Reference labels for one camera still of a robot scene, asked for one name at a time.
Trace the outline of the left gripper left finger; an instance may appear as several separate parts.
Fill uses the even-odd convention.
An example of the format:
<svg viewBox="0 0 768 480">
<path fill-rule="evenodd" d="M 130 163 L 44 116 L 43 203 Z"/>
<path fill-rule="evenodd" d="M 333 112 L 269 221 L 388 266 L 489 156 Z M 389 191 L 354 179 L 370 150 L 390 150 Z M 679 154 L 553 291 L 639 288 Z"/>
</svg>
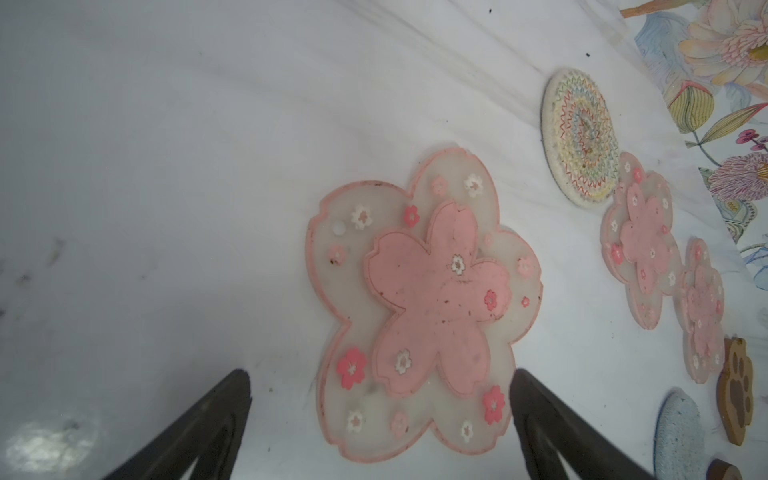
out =
<svg viewBox="0 0 768 480">
<path fill-rule="evenodd" d="M 228 479 L 252 403 L 248 373 L 235 369 L 109 479 Z"/>
</svg>

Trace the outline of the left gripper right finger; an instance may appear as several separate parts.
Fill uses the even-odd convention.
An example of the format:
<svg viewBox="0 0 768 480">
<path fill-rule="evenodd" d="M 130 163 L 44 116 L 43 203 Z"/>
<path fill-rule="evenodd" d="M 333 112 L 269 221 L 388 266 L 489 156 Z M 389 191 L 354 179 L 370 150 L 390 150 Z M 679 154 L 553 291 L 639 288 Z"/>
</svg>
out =
<svg viewBox="0 0 768 480">
<path fill-rule="evenodd" d="M 582 479 L 653 479 L 525 369 L 512 377 L 509 404 L 532 479 L 566 479 L 564 463 Z"/>
</svg>

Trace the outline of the round blue woven coaster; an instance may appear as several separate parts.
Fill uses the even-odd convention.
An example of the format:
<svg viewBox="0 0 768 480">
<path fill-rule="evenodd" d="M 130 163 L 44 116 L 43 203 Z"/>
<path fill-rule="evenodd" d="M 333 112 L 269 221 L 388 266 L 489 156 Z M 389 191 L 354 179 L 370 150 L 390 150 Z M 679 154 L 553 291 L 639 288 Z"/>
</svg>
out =
<svg viewBox="0 0 768 480">
<path fill-rule="evenodd" d="M 705 442 L 696 402 L 675 388 L 659 411 L 654 435 L 653 470 L 656 479 L 703 479 Z"/>
</svg>

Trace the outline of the pink flower coaster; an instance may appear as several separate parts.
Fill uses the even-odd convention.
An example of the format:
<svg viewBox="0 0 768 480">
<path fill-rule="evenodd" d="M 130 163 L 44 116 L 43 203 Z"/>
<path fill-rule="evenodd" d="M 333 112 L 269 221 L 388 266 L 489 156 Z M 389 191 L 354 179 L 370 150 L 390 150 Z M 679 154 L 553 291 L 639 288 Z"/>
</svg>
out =
<svg viewBox="0 0 768 480">
<path fill-rule="evenodd" d="M 407 188 L 337 188 L 309 222 L 305 257 L 339 324 L 318 372 L 326 441 L 361 463 L 426 433 L 464 455 L 492 450 L 511 421 L 513 346 L 543 283 L 531 246 L 503 226 L 481 160 L 450 148 Z"/>
<path fill-rule="evenodd" d="M 697 384 L 719 374 L 725 362 L 722 320 L 725 292 L 720 272 L 712 266 L 708 245 L 692 239 L 686 251 L 684 277 L 675 297 L 678 321 L 683 331 L 686 370 Z"/>
<path fill-rule="evenodd" d="M 647 171 L 632 154 L 619 157 L 619 181 L 600 232 L 607 268 L 626 290 L 637 324 L 658 325 L 663 300 L 682 290 L 684 273 L 672 235 L 673 201 L 668 182 Z"/>
</svg>

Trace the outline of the brown paw print coaster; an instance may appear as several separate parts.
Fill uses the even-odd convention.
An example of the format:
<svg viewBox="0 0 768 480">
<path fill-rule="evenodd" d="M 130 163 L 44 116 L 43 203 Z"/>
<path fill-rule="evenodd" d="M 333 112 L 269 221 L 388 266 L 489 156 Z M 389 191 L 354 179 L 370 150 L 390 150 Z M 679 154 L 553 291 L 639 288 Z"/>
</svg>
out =
<svg viewBox="0 0 768 480">
<path fill-rule="evenodd" d="M 743 338 L 726 338 L 725 355 L 717 383 L 717 407 L 729 442 L 741 446 L 754 412 L 754 368 Z"/>
</svg>

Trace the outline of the round beige patterned coaster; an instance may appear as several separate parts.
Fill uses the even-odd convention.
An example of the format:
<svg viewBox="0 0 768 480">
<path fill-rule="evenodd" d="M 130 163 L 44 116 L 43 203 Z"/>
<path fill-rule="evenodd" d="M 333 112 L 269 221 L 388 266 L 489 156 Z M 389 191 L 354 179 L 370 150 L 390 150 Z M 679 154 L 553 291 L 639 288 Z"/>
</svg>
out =
<svg viewBox="0 0 768 480">
<path fill-rule="evenodd" d="M 561 69 L 541 106 L 545 157 L 561 192 L 575 205 L 604 204 L 618 185 L 619 146 L 606 101 L 592 78 Z"/>
</svg>

